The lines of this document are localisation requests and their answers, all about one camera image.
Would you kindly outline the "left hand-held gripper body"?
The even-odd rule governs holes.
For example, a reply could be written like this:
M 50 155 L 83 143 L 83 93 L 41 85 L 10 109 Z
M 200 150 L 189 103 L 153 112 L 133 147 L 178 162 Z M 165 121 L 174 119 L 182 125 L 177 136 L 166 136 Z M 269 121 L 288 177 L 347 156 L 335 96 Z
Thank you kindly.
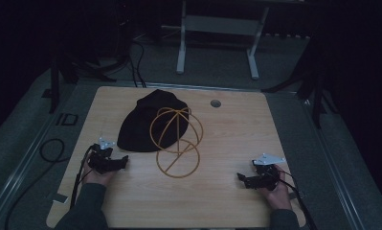
M 91 155 L 87 161 L 88 166 L 100 174 L 114 172 L 119 169 L 118 161 L 110 158 L 114 142 L 99 138 L 98 143 L 90 147 Z

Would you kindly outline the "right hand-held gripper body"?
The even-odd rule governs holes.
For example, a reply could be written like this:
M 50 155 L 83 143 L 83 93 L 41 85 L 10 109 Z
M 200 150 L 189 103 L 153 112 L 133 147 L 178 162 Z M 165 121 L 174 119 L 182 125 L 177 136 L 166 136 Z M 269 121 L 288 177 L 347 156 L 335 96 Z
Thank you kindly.
M 276 165 L 285 162 L 284 157 L 269 153 L 263 153 L 259 158 L 253 160 L 253 166 L 256 168 L 256 173 L 258 174 L 253 178 L 253 188 L 265 188 L 269 191 L 273 191 L 280 180 L 280 173 Z

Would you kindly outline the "person's left hand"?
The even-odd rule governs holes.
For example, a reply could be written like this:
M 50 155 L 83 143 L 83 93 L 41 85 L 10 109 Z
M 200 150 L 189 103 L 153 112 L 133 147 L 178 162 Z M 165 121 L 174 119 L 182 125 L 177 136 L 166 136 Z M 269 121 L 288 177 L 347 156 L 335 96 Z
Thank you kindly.
M 83 184 L 94 183 L 101 184 L 104 187 L 107 187 L 109 182 L 115 176 L 116 172 L 106 172 L 104 174 L 98 173 L 89 167 L 87 162 L 84 162 L 83 166 L 83 175 L 81 181 Z

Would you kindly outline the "person's right hand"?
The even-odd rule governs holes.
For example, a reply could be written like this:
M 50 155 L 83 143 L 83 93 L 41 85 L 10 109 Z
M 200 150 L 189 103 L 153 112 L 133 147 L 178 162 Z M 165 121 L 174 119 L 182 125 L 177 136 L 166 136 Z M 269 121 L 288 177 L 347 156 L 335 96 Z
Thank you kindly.
M 266 198 L 269 206 L 273 210 L 291 210 L 292 205 L 289 198 L 288 187 L 283 183 L 285 173 L 278 165 L 276 165 L 276 169 L 280 172 L 280 181 L 277 186 L 272 191 L 262 188 L 259 189 L 259 192 Z

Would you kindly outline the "black knit hat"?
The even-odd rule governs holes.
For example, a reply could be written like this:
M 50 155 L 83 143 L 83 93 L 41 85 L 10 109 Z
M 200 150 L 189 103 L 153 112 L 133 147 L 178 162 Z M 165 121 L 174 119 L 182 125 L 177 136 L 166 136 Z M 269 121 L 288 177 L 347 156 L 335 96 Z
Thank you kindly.
M 187 131 L 188 112 L 188 105 L 173 93 L 154 90 L 138 100 L 124 119 L 117 146 L 137 152 L 169 148 Z

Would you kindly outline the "black tripod stand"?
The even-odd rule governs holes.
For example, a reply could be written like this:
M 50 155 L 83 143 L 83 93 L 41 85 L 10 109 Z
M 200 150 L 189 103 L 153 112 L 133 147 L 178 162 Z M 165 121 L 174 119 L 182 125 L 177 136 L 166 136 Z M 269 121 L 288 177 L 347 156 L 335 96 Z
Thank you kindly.
M 321 128 L 320 115 L 323 111 L 322 99 L 327 73 L 326 51 L 318 40 L 311 38 L 290 77 L 275 86 L 262 89 L 262 92 L 275 93 L 300 81 L 301 86 L 296 96 L 300 100 L 308 100 L 310 96 L 313 96 L 311 119 L 316 128 Z
M 86 62 L 79 60 L 77 57 L 74 57 L 71 54 L 66 53 L 65 54 L 66 59 L 72 64 L 76 64 L 76 66 L 82 68 L 83 70 L 87 71 L 89 74 L 94 76 L 95 78 L 101 80 L 101 81 L 114 81 L 114 79 L 111 79 L 107 77 L 104 72 L 108 72 L 114 69 L 117 69 L 121 64 L 119 62 L 101 67 L 101 68 L 95 68 L 91 65 L 87 64 Z M 60 66 L 61 66 L 62 58 L 60 56 L 54 56 L 53 60 L 51 62 L 51 87 L 47 89 L 44 93 L 44 96 L 51 99 L 51 106 L 49 113 L 53 114 L 59 103 L 59 73 L 60 73 Z

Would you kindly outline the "white metal desk frame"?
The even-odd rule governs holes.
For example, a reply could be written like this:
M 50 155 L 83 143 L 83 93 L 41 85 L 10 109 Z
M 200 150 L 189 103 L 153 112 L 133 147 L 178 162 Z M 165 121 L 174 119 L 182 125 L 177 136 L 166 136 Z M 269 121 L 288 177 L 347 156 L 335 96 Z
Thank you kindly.
M 189 14 L 187 12 L 187 3 L 190 0 L 181 1 L 180 46 L 176 73 L 183 74 L 185 71 L 187 32 L 201 32 L 221 35 L 247 35 L 254 39 L 252 45 L 246 50 L 246 56 L 250 68 L 251 78 L 253 80 L 257 80 L 259 78 L 259 74 L 255 54 L 271 7 L 262 7 L 259 11 L 258 19 L 241 19 Z

